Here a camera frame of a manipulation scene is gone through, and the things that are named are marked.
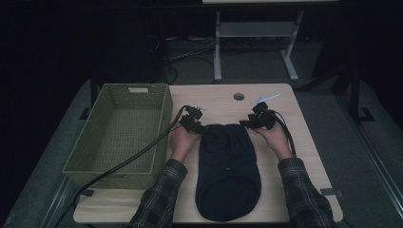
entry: hand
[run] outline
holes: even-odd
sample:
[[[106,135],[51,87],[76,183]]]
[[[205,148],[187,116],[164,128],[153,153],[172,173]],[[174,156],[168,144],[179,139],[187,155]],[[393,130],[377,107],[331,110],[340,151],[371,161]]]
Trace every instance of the hand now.
[[[174,128],[176,129],[172,131],[169,142],[169,146],[172,149],[171,159],[184,162],[187,153],[192,149],[196,140],[201,135],[187,132],[186,129],[178,123],[175,124]]]
[[[264,128],[253,130],[266,140],[267,145],[276,153],[279,161],[294,157],[284,129],[282,129],[282,126],[278,122],[270,130]]]

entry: floor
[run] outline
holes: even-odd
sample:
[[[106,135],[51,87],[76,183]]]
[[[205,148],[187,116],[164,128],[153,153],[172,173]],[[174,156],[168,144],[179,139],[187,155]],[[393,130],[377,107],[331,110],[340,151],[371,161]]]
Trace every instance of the floor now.
[[[172,85],[218,84],[213,81],[211,42],[211,39],[171,39],[168,42],[170,67],[163,69],[159,82]],[[311,82],[321,43],[296,44],[292,59],[300,77],[298,82],[291,82],[288,78],[280,57],[280,50],[286,43],[286,40],[227,40],[223,48],[220,84],[285,83],[297,88]],[[189,54],[195,49],[201,52]],[[183,54],[187,58],[179,61]],[[403,227],[402,215],[396,210],[391,192],[380,178],[382,173],[371,159],[374,155],[381,158],[397,189],[403,189],[400,174],[403,168],[403,133],[365,83],[361,83],[360,106],[367,107],[375,121],[361,125],[354,123],[346,108],[349,94],[335,96],[331,92],[334,80],[330,79],[309,91],[298,91],[296,96],[344,213],[344,220],[337,227]],[[80,116],[88,107],[90,91],[87,82],[60,122],[14,205],[5,228],[53,227],[71,203],[78,186],[66,179],[61,170],[85,123]],[[95,226],[123,227],[122,224]],[[83,225],[74,222],[72,210],[69,210],[59,227]]]

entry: person's left hand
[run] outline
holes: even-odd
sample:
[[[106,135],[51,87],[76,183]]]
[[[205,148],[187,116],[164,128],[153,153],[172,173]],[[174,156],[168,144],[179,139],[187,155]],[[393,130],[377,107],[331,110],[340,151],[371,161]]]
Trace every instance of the person's left hand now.
[[[184,162],[187,153],[192,149],[196,140],[201,136],[195,133],[189,133],[180,124],[176,123],[174,131],[170,136],[169,146],[172,149],[171,159]]]

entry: green wicker basket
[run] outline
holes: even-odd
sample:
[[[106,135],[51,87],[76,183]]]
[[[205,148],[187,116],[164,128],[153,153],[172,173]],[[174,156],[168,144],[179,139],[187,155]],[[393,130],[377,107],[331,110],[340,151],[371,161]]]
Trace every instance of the green wicker basket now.
[[[63,173],[85,185],[132,157],[170,124],[168,85],[105,84]],[[92,185],[94,188],[146,189],[164,166],[167,137],[140,158]]]

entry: dark background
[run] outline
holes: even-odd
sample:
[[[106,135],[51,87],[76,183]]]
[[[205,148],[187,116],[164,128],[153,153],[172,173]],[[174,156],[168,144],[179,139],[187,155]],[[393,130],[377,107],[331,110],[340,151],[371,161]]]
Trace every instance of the dark background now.
[[[402,3],[341,3],[329,30],[314,13],[304,18],[299,40],[321,41],[329,32],[313,76],[321,77],[341,64],[358,69],[403,128]],[[152,83],[159,77],[156,64],[163,47],[151,54],[146,34],[162,35],[164,30],[185,39],[188,33],[214,32],[207,26],[215,20],[211,12],[197,17],[170,11],[161,19],[149,12],[83,8],[100,4],[96,0],[80,1],[80,6],[75,1],[0,2],[0,224],[84,82],[95,77],[100,85]]]

